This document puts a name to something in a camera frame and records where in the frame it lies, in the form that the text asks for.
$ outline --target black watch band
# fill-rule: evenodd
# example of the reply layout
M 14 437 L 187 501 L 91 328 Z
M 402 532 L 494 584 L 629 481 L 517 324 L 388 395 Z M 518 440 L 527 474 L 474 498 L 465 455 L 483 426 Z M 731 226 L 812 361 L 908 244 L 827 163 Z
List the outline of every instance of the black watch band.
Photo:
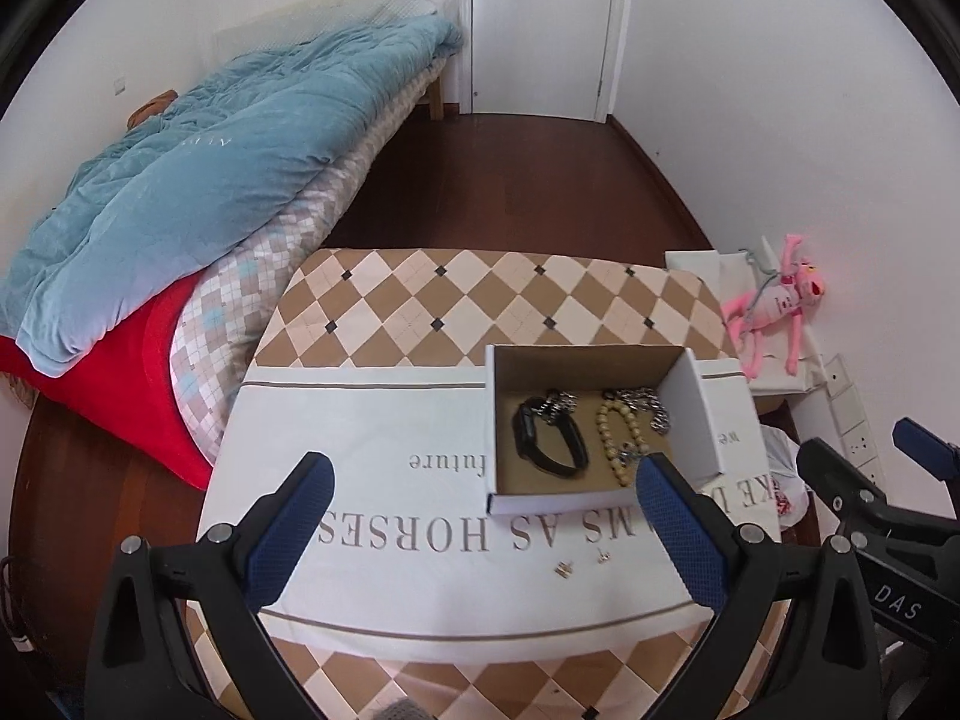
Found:
M 579 475 L 590 463 L 584 437 L 580 434 L 580 428 L 577 427 L 577 423 L 573 421 L 569 413 L 564 410 L 553 413 L 551 418 L 546 420 L 547 424 L 555 425 L 560 431 L 560 435 L 563 436 L 563 441 L 566 443 L 566 448 L 570 450 L 573 465 L 567 466 L 558 463 L 558 461 L 547 456 L 544 450 L 541 450 L 536 444 L 536 418 L 546 405 L 546 398 L 528 398 L 520 404 L 520 408 L 514 414 L 512 426 L 514 426 L 514 439 L 517 442 L 517 454 L 525 460 L 531 461 L 540 470 L 569 479 L 572 476 Z

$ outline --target blue textured pad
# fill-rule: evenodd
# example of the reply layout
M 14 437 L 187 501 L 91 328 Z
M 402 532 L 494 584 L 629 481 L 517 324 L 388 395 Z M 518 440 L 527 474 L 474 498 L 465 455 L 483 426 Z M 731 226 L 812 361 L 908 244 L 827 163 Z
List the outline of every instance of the blue textured pad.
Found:
M 894 446 L 941 482 L 960 476 L 947 442 L 910 419 L 901 419 L 894 425 Z
M 714 613 L 727 603 L 727 562 L 683 498 L 651 461 L 637 469 L 637 502 L 690 597 Z
M 250 552 L 244 598 L 251 611 L 259 611 L 280 598 L 333 500 L 333 464 L 319 452 L 310 455 L 314 466 Z

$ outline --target plastic bag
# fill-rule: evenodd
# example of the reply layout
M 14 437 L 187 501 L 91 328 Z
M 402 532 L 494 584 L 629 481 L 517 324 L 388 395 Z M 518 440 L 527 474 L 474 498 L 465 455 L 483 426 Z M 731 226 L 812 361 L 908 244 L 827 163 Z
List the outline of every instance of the plastic bag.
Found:
M 803 519 L 810 505 L 806 483 L 797 473 L 797 452 L 800 447 L 786 433 L 768 425 L 760 425 L 763 445 L 770 464 L 770 479 L 776 495 L 776 514 L 781 531 L 792 528 Z

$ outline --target brown pillow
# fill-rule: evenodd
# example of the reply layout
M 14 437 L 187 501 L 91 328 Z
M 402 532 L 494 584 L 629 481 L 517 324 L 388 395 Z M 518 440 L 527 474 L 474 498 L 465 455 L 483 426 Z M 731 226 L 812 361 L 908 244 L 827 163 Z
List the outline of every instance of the brown pillow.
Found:
M 140 108 L 133 111 L 131 117 L 127 119 L 127 129 L 133 129 L 138 124 L 146 122 L 151 116 L 163 113 L 174 100 L 176 100 L 176 92 L 173 89 L 168 89 L 162 95 L 157 95 L 150 100 L 150 103 L 141 105 Z

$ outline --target pink panther plush toy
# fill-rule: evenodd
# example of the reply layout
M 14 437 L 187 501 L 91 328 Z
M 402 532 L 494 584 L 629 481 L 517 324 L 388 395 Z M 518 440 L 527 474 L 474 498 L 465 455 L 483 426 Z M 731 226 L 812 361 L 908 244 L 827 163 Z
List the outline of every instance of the pink panther plush toy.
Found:
M 743 293 L 738 298 L 723 304 L 724 322 L 733 339 L 737 352 L 742 351 L 743 340 L 747 333 L 754 337 L 754 357 L 744 362 L 743 372 L 748 379 L 760 375 L 763 364 L 762 340 L 760 330 L 781 319 L 790 319 L 790 346 L 786 359 L 786 372 L 797 375 L 800 362 L 800 330 L 803 329 L 803 309 L 815 306 L 827 290 L 824 279 L 815 266 L 808 260 L 794 262 L 793 255 L 800 243 L 801 235 L 788 235 L 784 238 L 784 254 L 781 256 L 779 282 L 767 281 L 759 290 Z

